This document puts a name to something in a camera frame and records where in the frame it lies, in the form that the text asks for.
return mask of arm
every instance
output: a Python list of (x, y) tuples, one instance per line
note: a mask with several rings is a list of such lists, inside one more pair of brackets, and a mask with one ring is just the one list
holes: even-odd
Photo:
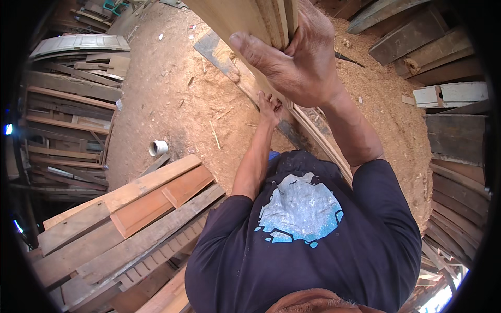
[(231, 192), (232, 196), (244, 195), (252, 201), (258, 196), (261, 183), (265, 179), (273, 129), (280, 121), (279, 115), (282, 110), (282, 104), (279, 100), (270, 101), (271, 95), (265, 98), (265, 94), (259, 91), (258, 96), (260, 121), (252, 143), (236, 171)]
[(270, 84), (298, 105), (324, 110), (352, 172), (382, 158), (378, 135), (357, 109), (337, 75), (334, 27), (308, 0), (299, 0), (298, 29), (281, 52), (244, 32), (229, 38), (234, 49), (266, 75)]

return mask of man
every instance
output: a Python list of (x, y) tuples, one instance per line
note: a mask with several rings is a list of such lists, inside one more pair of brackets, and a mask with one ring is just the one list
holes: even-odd
[(285, 97), (325, 112), (351, 166), (305, 151), (268, 160), (281, 103), (259, 93), (261, 120), (231, 196), (209, 213), (188, 261), (197, 313), (397, 312), (414, 289), (421, 239), (378, 135), (336, 72), (334, 28), (308, 0), (280, 52), (245, 33), (234, 49)]

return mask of green chair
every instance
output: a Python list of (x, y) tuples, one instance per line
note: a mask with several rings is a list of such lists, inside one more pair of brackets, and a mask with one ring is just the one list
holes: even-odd
[(121, 11), (119, 11), (119, 13), (117, 12), (117, 9), (120, 6), (125, 6), (126, 8), (128, 8), (129, 4), (124, 3), (123, 1), (113, 1), (113, 0), (105, 0), (103, 3), (104, 9), (111, 11), (118, 16), (120, 16), (120, 14), (122, 13)]

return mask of blue light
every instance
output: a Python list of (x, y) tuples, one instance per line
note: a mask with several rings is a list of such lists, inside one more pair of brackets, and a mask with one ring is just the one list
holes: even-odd
[(24, 230), (21, 227), (19, 227), (18, 221), (14, 220), (14, 224), (16, 224), (18, 231), (22, 234)]
[(5, 125), (5, 134), (6, 135), (12, 134), (12, 124)]

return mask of finger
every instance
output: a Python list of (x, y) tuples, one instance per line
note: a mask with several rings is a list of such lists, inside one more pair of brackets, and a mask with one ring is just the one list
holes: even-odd
[(292, 62), (291, 57), (245, 32), (234, 33), (229, 37), (229, 42), (250, 65), (260, 70), (265, 76), (280, 72), (281, 67)]
[(259, 90), (259, 91), (258, 91), (258, 99), (259, 99), (259, 101), (258, 101), (258, 102), (259, 102), (259, 103), (258, 103), (259, 108), (262, 108), (262, 107), (263, 107), (263, 105), (264, 105), (266, 102), (268, 102), (268, 100), (267, 100), (267, 99), (266, 99), (266, 97), (265, 97), (265, 93), (264, 93), (264, 91), (262, 91), (262, 90)]
[(272, 108), (275, 109), (277, 106), (281, 104), (281, 101), (278, 98), (273, 99)]
[(284, 110), (284, 106), (283, 105), (280, 105), (279, 107), (277, 107), (275, 109), (275, 114), (278, 116), (279, 119), (282, 118), (282, 112)]

